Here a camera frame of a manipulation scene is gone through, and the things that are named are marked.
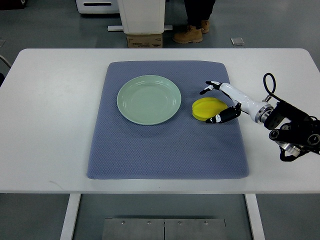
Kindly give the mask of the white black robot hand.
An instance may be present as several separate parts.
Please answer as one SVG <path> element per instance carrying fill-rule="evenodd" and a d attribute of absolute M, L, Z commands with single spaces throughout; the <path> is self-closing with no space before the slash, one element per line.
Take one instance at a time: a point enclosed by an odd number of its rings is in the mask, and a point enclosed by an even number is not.
<path fill-rule="evenodd" d="M 211 118 L 206 119 L 205 122 L 207 124 L 226 123 L 239 117 L 241 112 L 248 114 L 255 123 L 263 124 L 274 109 L 267 101 L 254 101 L 229 83 L 217 81 L 206 81 L 205 83 L 208 86 L 199 93 L 200 95 L 204 95 L 206 92 L 215 89 L 221 91 L 234 103 L 234 106 L 230 106 Z"/>

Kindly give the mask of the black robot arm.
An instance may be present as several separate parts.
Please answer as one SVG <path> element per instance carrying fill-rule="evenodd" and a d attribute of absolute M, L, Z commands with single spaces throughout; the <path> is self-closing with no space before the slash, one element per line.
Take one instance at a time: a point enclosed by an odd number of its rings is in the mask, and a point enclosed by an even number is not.
<path fill-rule="evenodd" d="M 270 130 L 269 139 L 279 145 L 279 158 L 292 162 L 308 153 L 320 153 L 320 120 L 275 95 L 276 80 L 272 73 L 263 76 L 268 93 L 266 100 L 278 100 L 269 112 L 264 127 Z"/>

